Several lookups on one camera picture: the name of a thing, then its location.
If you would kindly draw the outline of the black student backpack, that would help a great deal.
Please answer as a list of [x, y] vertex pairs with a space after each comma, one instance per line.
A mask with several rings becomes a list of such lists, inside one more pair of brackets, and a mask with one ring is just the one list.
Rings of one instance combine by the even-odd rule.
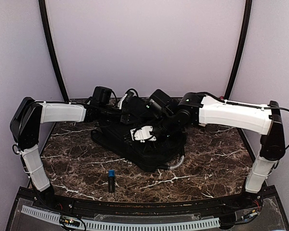
[[[145, 172], [155, 172], [156, 169], [169, 170], [167, 165], [175, 156], [179, 155], [180, 160], [184, 160], [184, 145], [186, 144], [186, 134], [184, 130], [177, 125], [172, 126], [169, 130], [163, 126], [166, 118], [152, 113], [144, 99], [133, 96], [131, 100], [123, 107], [140, 108], [141, 122], [136, 124], [125, 125], [120, 123], [118, 118], [101, 118], [96, 120], [99, 128], [91, 131], [91, 139], [98, 145], [108, 151], [111, 151], [122, 158], [125, 158], [136, 164]], [[124, 135], [133, 128], [142, 126], [153, 126], [153, 134], [156, 137], [171, 135], [172, 148], [162, 151], [146, 150], [147, 142], [138, 141], [126, 142]]]

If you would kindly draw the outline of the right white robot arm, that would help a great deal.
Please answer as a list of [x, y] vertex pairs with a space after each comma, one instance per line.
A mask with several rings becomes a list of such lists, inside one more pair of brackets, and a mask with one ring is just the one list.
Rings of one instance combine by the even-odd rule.
[[281, 117], [282, 107], [275, 101], [269, 104], [250, 104], [218, 98], [208, 92], [189, 92], [177, 102], [162, 90], [156, 90], [146, 101], [147, 109], [159, 120], [151, 125], [149, 139], [171, 135], [187, 125], [222, 125], [256, 132], [261, 135], [260, 151], [248, 174], [244, 192], [236, 205], [246, 209], [255, 200], [288, 145]]

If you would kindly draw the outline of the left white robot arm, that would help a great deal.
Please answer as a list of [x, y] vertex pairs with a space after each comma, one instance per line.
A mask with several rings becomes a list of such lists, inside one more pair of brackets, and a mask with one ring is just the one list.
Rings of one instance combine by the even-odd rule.
[[117, 99], [115, 105], [109, 105], [112, 89], [98, 86], [93, 95], [84, 103], [36, 101], [25, 97], [10, 122], [10, 131], [15, 141], [12, 150], [19, 155], [25, 173], [33, 187], [41, 193], [39, 201], [48, 210], [58, 206], [58, 198], [46, 175], [39, 153], [39, 130], [45, 123], [55, 122], [93, 122], [101, 118], [118, 118], [125, 115], [123, 105], [128, 97], [137, 95], [135, 89], [129, 89]]

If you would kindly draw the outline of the blue cap black highlighter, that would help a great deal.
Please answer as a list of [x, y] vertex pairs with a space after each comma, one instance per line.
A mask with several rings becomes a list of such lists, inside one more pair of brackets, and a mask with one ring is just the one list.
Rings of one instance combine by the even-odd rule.
[[115, 171], [113, 169], [108, 171], [108, 192], [115, 192]]

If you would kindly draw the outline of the small green circuit board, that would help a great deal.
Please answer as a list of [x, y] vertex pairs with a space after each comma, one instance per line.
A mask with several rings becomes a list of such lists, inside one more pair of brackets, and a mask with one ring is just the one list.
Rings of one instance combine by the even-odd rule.
[[80, 222], [74, 218], [61, 216], [59, 218], [59, 223], [66, 228], [78, 228], [80, 226]]

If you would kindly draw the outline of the black front table rail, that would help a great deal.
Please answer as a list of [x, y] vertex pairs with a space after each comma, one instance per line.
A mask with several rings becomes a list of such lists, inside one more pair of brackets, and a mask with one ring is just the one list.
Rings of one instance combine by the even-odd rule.
[[242, 209], [262, 209], [263, 197], [246, 192], [221, 198], [173, 203], [118, 203], [77, 199], [53, 195], [53, 209], [69, 215], [92, 217], [106, 215], [170, 216], [200, 214], [204, 216], [231, 216]]

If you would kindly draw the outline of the right black frame post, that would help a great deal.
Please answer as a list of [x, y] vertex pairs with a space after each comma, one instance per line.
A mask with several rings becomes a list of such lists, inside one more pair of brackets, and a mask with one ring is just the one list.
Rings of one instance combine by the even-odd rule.
[[245, 46], [245, 41], [248, 33], [248, 27], [249, 27], [249, 22], [250, 22], [250, 15], [251, 15], [251, 9], [252, 9], [252, 2], [253, 0], [246, 0], [245, 1], [245, 8], [244, 8], [244, 14], [243, 14], [243, 19], [242, 19], [242, 25], [241, 25], [241, 30], [240, 30], [240, 35], [239, 35], [239, 40], [238, 40], [238, 45], [236, 49], [236, 54], [232, 66], [232, 70], [230, 73], [230, 77], [228, 80], [228, 84], [226, 87], [226, 91], [224, 94], [225, 99], [229, 99], [232, 93], [232, 90], [234, 88], [234, 84], [236, 81], [236, 77], [238, 74], [241, 58], [243, 55], [243, 50]]

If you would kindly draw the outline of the black frame post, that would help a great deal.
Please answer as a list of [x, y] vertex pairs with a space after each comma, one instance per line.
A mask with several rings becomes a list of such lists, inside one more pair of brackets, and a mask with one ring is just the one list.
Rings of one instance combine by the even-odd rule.
[[232, 93], [232, 90], [234, 88], [234, 84], [236, 81], [236, 77], [238, 74], [241, 58], [243, 55], [243, 50], [245, 46], [245, 41], [248, 33], [248, 27], [249, 27], [249, 22], [250, 22], [250, 15], [251, 15], [251, 9], [252, 9], [252, 2], [253, 0], [246, 0], [245, 1], [245, 8], [244, 8], [244, 14], [243, 14], [243, 19], [242, 19], [242, 25], [241, 25], [241, 30], [240, 30], [240, 35], [239, 35], [239, 40], [238, 40], [238, 45], [236, 49], [236, 54], [232, 66], [232, 70], [230, 73], [230, 77], [228, 80], [228, 84], [226, 87], [226, 91], [224, 94], [225, 99], [229, 99]]
[[50, 28], [50, 23], [49, 23], [49, 18], [48, 18], [48, 13], [47, 13], [47, 7], [46, 7], [46, 1], [45, 0], [38, 0], [39, 3], [39, 11], [40, 11], [40, 16], [41, 16], [41, 21], [42, 21], [42, 26], [44, 30], [44, 36], [46, 39], [46, 44], [49, 52], [49, 56], [51, 59], [51, 63], [53, 66], [53, 71], [55, 74], [55, 78], [61, 93], [61, 96], [64, 100], [64, 102], [69, 101], [68, 93], [64, 84], [64, 80], [62, 77], [62, 73], [59, 67], [58, 59], [56, 56], [56, 51], [53, 43], [53, 38], [52, 38], [52, 33], [51, 33], [51, 28]]

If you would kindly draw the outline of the left black frame post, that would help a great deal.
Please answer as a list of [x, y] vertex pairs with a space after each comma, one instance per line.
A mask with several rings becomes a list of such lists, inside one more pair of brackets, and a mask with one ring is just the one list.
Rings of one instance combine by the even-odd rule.
[[47, 13], [47, 7], [46, 7], [46, 1], [45, 0], [38, 0], [39, 3], [39, 11], [40, 11], [40, 16], [41, 16], [41, 21], [42, 21], [42, 26], [44, 30], [44, 36], [46, 39], [46, 44], [49, 52], [49, 56], [51, 59], [51, 63], [53, 66], [53, 71], [55, 74], [55, 78], [61, 93], [61, 96], [64, 100], [64, 102], [69, 101], [68, 93], [64, 84], [64, 80], [62, 77], [62, 73], [59, 67], [58, 59], [56, 56], [56, 51], [53, 43], [53, 38], [52, 38], [52, 33], [51, 33], [51, 28], [50, 28], [50, 23], [49, 23], [49, 18], [48, 18], [48, 13]]

